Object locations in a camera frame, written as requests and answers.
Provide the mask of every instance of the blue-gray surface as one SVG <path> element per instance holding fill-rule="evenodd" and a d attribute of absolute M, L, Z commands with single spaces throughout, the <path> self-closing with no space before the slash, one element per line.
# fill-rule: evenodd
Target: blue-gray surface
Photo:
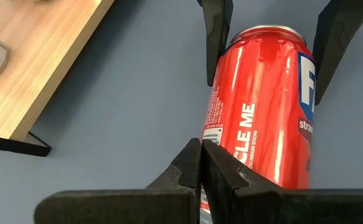
<path fill-rule="evenodd" d="M 234 0 L 230 35 L 283 24 L 311 48 L 326 3 Z M 0 223 L 60 190 L 146 186 L 200 135 L 209 94 L 196 1 L 118 0 L 33 128 L 52 154 L 0 152 Z M 315 114 L 312 186 L 363 187 L 363 26 Z"/>

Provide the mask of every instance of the wooden board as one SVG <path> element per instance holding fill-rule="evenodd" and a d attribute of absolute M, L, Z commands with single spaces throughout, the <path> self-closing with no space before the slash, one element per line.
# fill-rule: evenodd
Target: wooden board
<path fill-rule="evenodd" d="M 113 1 L 0 0 L 1 138 L 25 138 Z"/>

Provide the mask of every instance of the table surface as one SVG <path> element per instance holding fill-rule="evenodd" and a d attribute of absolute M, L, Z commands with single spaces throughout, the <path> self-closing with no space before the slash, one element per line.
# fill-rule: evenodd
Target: table surface
<path fill-rule="evenodd" d="M 114 0 L 0 0 L 0 137 L 23 140 Z"/>
<path fill-rule="evenodd" d="M 283 24 L 311 48 L 327 3 L 234 0 L 230 36 Z M 0 152 L 0 223 L 31 224 L 37 203 L 60 190 L 154 180 L 202 131 L 204 29 L 194 0 L 118 0 L 32 128 L 51 155 Z M 363 187 L 363 26 L 314 113 L 311 186 Z"/>

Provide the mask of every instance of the can rim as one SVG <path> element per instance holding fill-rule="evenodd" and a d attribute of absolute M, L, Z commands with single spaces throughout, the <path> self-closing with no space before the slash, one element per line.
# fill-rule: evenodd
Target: can rim
<path fill-rule="evenodd" d="M 253 27 L 250 27 L 248 29 L 245 29 L 245 30 L 239 32 L 238 34 L 236 34 L 234 37 L 232 37 L 231 44 L 234 44 L 234 42 L 236 41 L 237 37 L 240 36 L 241 34 L 246 33 L 248 31 L 251 31 L 251 30 L 254 30 L 254 29 L 260 29 L 260 28 L 279 28 L 279 29 L 283 29 L 283 30 L 290 31 L 290 32 L 296 34 L 304 42 L 305 46 L 307 46 L 306 39 L 304 39 L 304 37 L 301 34 L 299 34 L 298 31 L 296 31 L 295 29 L 292 29 L 292 28 L 290 28 L 288 26 L 284 26 L 284 25 L 274 25 L 274 24 L 257 25 L 257 26 L 253 26 Z"/>

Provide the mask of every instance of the barcode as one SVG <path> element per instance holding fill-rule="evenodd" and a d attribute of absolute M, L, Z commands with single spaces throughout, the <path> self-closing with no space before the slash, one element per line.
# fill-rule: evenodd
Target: barcode
<path fill-rule="evenodd" d="M 216 144 L 220 144 L 221 135 L 223 133 L 223 128 L 209 128 L 204 131 L 203 139 L 211 140 Z"/>

